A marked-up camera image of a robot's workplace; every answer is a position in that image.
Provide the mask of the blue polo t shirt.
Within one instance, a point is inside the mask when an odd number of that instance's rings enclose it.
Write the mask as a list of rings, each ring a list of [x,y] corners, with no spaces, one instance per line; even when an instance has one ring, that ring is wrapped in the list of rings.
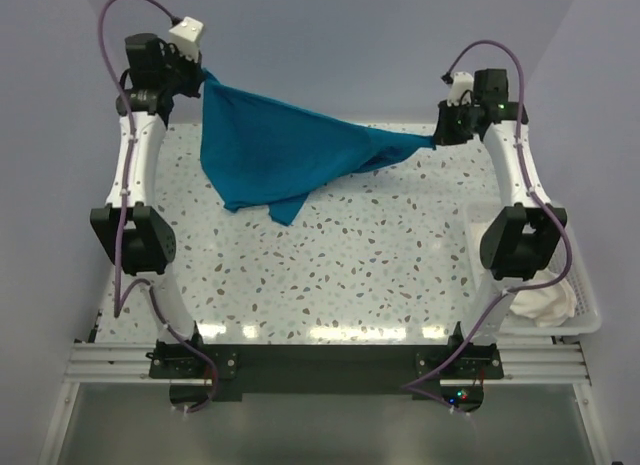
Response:
[[[434,146],[430,136],[341,121],[205,75],[200,163],[231,212],[266,205],[290,225],[316,189]]]

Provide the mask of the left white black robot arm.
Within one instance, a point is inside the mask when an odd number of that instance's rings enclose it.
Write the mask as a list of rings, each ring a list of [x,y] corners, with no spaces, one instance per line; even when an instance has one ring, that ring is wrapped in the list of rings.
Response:
[[[134,287],[142,286],[159,342],[186,342],[173,352],[173,367],[196,377],[207,353],[195,345],[198,328],[176,282],[176,235],[156,208],[155,180],[175,96],[200,95],[199,41],[175,30],[167,40],[139,33],[126,38],[125,51],[127,69],[111,76],[120,127],[115,176],[104,205],[91,210],[90,224],[114,266],[114,314],[121,315]]]

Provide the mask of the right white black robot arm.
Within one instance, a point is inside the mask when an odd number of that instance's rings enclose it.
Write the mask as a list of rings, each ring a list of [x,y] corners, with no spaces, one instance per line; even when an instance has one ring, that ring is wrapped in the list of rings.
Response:
[[[535,275],[568,239],[567,212],[552,206],[540,184],[524,104],[510,100],[506,71],[448,71],[442,80],[449,94],[438,105],[434,142],[455,146],[479,139],[491,158],[500,197],[497,215],[480,241],[481,284],[459,325],[465,343],[445,354],[448,371],[466,378],[481,365],[479,351],[470,344],[495,343],[517,294],[538,288]]]

